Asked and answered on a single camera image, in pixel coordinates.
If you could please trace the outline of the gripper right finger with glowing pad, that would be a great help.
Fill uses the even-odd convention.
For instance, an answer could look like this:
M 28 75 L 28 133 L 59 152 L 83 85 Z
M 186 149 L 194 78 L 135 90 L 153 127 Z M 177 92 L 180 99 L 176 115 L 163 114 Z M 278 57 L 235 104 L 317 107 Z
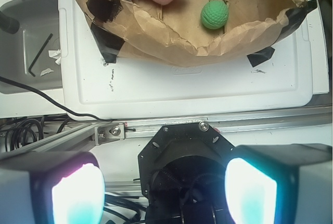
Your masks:
M 236 146 L 225 194 L 235 223 L 332 223 L 332 146 Z

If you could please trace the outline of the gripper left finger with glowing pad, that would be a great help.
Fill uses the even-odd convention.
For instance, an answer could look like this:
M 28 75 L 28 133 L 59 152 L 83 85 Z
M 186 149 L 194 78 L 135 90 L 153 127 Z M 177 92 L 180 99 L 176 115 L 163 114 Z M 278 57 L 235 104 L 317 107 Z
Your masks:
M 100 223 L 104 203 L 90 152 L 1 154 L 1 223 Z

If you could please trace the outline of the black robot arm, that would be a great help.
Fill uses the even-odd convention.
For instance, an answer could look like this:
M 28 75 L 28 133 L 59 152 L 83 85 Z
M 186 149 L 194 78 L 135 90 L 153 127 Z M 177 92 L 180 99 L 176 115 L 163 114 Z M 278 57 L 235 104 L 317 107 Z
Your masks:
M 234 146 L 212 127 L 163 126 L 138 154 L 148 206 L 106 194 L 96 157 L 34 145 L 1 155 L 1 223 L 332 223 L 332 147 Z

